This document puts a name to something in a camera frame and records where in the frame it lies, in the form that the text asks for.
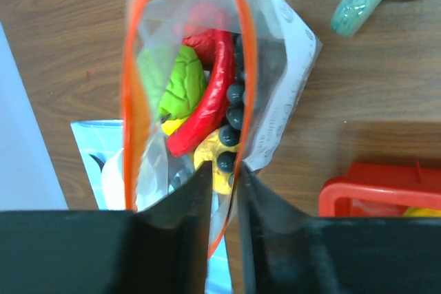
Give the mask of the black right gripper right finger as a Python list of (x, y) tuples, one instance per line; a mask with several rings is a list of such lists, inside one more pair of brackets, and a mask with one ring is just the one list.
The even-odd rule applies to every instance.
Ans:
[(247, 166), (236, 183), (246, 293), (439, 293), (437, 218), (315, 218)]

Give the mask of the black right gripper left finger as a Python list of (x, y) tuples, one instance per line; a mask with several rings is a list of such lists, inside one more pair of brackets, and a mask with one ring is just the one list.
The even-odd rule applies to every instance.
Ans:
[(212, 164), (149, 209), (1, 214), (2, 293), (203, 293)]

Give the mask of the yellow lemon toy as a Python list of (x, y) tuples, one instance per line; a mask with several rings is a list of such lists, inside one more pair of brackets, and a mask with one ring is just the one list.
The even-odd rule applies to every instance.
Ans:
[(162, 124), (167, 136), (167, 148), (173, 156), (190, 155), (195, 168), (205, 161), (213, 162), (213, 190), (222, 195), (230, 194), (240, 131), (224, 123), (208, 132), (205, 129), (192, 129), (185, 121), (185, 118), (167, 120)]

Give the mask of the black grape bunch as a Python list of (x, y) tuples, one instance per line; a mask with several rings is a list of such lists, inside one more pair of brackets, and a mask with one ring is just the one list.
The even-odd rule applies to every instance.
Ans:
[(216, 165), (221, 174), (226, 175), (226, 183), (229, 187), (233, 184), (233, 171), (236, 159), (240, 133), (243, 126), (244, 94), (245, 94), (245, 69), (243, 56), (242, 36), (232, 33), (234, 42), (235, 80), (227, 89), (229, 106), (225, 115), (225, 124), (219, 129), (218, 138), (222, 145), (222, 152), (216, 157)]

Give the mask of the green lime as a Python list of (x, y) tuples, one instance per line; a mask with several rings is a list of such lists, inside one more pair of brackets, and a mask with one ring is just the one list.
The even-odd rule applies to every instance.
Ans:
[(180, 46), (176, 58), (144, 49), (138, 56), (139, 75), (147, 99), (158, 119), (177, 120), (189, 116), (207, 87), (201, 61), (189, 46)]

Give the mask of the clear orange zip top bag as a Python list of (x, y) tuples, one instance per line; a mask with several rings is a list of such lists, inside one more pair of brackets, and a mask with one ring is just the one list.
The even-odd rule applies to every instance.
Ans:
[(124, 207), (142, 211), (204, 163), (207, 252), (235, 214), (235, 172), (266, 167), (321, 42), (285, 0), (127, 0)]

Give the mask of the red chili pepper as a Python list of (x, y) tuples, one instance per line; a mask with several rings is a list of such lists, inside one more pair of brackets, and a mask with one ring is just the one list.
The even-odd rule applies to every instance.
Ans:
[(214, 31), (215, 61), (205, 93), (195, 111), (185, 121), (192, 129), (216, 129), (229, 105), (227, 89), (235, 80), (234, 42), (231, 33)]

